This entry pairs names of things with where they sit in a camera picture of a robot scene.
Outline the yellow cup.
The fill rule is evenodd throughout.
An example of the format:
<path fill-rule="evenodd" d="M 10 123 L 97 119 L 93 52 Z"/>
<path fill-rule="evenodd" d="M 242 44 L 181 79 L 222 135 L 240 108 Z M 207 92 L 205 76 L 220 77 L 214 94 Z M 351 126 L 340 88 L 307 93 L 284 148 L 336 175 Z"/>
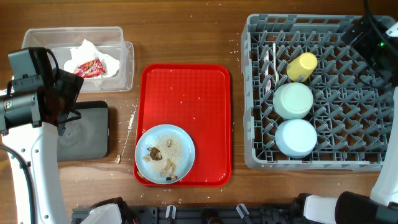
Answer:
<path fill-rule="evenodd" d="M 301 82 L 304 82 L 313 73 L 318 65 L 316 56 L 310 52 L 299 55 L 295 60 L 291 61 L 287 67 L 287 76 L 297 82 L 300 77 L 303 77 Z"/>

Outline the green bowl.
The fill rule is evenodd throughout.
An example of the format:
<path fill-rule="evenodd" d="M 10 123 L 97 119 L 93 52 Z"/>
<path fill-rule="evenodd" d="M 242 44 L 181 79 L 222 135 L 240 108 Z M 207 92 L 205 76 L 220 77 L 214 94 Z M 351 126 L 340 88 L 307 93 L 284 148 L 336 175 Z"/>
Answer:
<path fill-rule="evenodd" d="M 312 105 L 312 91 L 302 83 L 283 84 L 273 96 L 275 112 L 284 119 L 304 118 Z"/>

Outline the white plastic fork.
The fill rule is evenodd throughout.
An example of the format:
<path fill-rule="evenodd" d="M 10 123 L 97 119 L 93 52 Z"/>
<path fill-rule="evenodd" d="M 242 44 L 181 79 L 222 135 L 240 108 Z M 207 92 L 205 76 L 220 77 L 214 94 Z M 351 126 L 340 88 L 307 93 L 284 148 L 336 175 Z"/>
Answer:
<path fill-rule="evenodd" d="M 269 61 L 269 53 L 266 52 L 266 54 L 264 56 L 264 62 L 268 62 L 268 61 Z M 266 66 L 266 69 L 264 70 L 264 74 L 265 74 L 266 78 L 269 77 L 268 66 Z M 268 79 L 265 89 L 266 89 L 266 92 L 270 91 L 270 89 L 271 89 L 271 80 L 270 79 Z"/>

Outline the small light blue bowl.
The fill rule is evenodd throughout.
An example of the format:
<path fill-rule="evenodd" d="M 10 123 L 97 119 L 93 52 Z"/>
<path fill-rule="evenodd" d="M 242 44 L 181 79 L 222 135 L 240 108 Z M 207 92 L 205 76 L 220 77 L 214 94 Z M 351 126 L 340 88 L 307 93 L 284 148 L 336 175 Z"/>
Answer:
<path fill-rule="evenodd" d="M 275 143 L 286 156 L 302 158 L 317 144 L 317 132 L 306 120 L 291 119 L 281 123 L 275 132 Z"/>

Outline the large light blue plate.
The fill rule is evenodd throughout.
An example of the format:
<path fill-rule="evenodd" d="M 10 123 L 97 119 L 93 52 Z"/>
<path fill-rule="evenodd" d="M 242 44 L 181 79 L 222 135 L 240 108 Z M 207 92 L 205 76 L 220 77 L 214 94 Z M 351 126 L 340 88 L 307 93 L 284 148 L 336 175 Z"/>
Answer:
<path fill-rule="evenodd" d="M 195 146 L 182 128 L 161 124 L 138 140 L 135 164 L 140 176 L 153 184 L 174 184 L 182 180 L 195 162 Z"/>

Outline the red candy wrapper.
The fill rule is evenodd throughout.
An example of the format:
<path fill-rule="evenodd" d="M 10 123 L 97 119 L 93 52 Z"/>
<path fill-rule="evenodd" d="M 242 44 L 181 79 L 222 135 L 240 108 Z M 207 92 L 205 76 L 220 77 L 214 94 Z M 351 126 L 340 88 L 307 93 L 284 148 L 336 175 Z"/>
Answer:
<path fill-rule="evenodd" d="M 93 78 L 106 73 L 106 70 L 101 60 L 96 58 L 78 66 L 73 73 L 82 78 Z"/>

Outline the white napkin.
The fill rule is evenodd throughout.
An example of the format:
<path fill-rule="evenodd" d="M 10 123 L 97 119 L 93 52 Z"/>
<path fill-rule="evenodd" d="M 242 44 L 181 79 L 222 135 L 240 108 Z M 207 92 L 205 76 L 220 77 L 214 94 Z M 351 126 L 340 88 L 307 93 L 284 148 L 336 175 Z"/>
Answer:
<path fill-rule="evenodd" d="M 98 48 L 88 40 L 84 40 L 79 47 L 72 47 L 70 49 L 71 59 L 64 63 L 63 69 L 67 72 L 73 73 L 74 70 L 91 60 L 96 58 L 100 59 L 106 73 L 93 78 L 109 78 L 113 77 L 120 68 L 120 61 L 114 57 L 104 54 L 98 50 Z"/>

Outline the white plastic spoon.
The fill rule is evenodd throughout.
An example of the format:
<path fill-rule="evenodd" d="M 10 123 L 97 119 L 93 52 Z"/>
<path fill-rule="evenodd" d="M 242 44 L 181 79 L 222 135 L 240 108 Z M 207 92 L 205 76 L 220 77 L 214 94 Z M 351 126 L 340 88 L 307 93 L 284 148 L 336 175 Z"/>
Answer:
<path fill-rule="evenodd" d="M 277 88 L 277 84 L 279 82 L 279 73 L 277 71 L 277 67 L 276 67 L 276 62 L 277 62 L 277 58 L 276 58 L 276 43 L 273 42 L 272 43 L 272 53 L 273 53 L 273 71 L 274 71 L 274 76 L 275 76 L 275 88 Z"/>

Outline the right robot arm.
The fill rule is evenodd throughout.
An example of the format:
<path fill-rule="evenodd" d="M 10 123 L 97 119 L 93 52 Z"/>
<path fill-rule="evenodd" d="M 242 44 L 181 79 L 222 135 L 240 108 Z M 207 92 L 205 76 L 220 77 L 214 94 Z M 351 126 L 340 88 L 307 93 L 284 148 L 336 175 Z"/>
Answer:
<path fill-rule="evenodd" d="M 397 90 L 397 26 L 386 28 L 367 12 L 342 39 L 382 78 L 381 88 Z M 397 223 L 397 117 L 393 117 L 384 165 L 369 197 L 349 191 L 337 198 L 299 194 L 286 215 L 291 223 Z"/>

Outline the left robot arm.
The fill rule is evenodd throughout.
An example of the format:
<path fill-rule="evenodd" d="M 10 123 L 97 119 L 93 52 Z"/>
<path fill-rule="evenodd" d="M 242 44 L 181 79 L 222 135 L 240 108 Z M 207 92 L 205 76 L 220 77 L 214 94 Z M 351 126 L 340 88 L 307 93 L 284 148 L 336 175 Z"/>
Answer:
<path fill-rule="evenodd" d="M 13 80 L 1 96 L 1 149 L 9 155 L 19 223 L 69 223 L 57 162 L 65 124 L 84 79 L 66 72 L 49 49 L 28 47 L 9 55 Z"/>

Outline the grey dishwasher rack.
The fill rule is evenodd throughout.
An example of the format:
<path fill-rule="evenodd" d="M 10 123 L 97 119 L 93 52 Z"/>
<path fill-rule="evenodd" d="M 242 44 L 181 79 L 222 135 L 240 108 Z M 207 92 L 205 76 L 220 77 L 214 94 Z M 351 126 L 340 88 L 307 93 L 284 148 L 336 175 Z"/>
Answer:
<path fill-rule="evenodd" d="M 359 16 L 251 14 L 241 35 L 244 78 L 244 157 L 251 169 L 348 169 L 377 172 L 386 155 L 392 128 L 392 90 L 342 36 Z M 283 118 L 272 104 L 275 88 L 272 43 L 276 43 L 277 88 L 290 82 L 288 64 L 313 53 L 318 65 L 304 81 L 313 93 L 306 120 L 316 129 L 317 145 L 306 157 L 294 159 L 275 143 Z M 269 61 L 264 62 L 266 52 Z M 269 77 L 264 70 L 268 66 Z M 268 79 L 271 89 L 266 92 Z"/>

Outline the red serving tray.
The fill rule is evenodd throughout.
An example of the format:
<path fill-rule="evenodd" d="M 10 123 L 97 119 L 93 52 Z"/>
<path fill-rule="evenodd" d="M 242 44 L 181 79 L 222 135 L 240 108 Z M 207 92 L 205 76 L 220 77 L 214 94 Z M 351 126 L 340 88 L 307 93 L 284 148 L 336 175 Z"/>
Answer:
<path fill-rule="evenodd" d="M 215 64 L 147 66 L 141 76 L 136 139 L 160 124 L 192 138 L 195 162 L 177 187 L 221 187 L 232 174 L 231 75 Z"/>

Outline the food scraps and rice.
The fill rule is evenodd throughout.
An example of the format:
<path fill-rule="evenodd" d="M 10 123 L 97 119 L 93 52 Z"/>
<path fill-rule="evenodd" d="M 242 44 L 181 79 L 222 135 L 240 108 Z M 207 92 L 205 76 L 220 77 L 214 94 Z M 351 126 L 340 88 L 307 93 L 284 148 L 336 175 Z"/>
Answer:
<path fill-rule="evenodd" d="M 176 180 L 182 165 L 182 141 L 177 134 L 160 134 L 142 157 L 151 174 L 162 180 Z"/>

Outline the food crumb on table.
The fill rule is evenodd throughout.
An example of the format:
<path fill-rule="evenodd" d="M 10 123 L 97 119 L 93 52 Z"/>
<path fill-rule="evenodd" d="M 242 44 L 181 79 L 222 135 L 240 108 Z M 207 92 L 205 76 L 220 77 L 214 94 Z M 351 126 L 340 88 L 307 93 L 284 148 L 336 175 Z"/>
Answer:
<path fill-rule="evenodd" d="M 120 162 L 121 162 L 121 156 L 117 155 L 116 158 L 115 158 L 115 163 L 119 164 Z"/>

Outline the black tray bin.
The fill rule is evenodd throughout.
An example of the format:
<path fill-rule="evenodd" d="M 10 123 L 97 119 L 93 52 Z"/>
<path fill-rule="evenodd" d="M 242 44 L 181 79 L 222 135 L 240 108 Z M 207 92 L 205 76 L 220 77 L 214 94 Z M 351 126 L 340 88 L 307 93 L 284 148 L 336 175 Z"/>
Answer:
<path fill-rule="evenodd" d="M 58 161 L 101 159 L 108 154 L 109 109 L 105 101 L 75 104 L 81 119 L 67 122 L 58 138 Z"/>

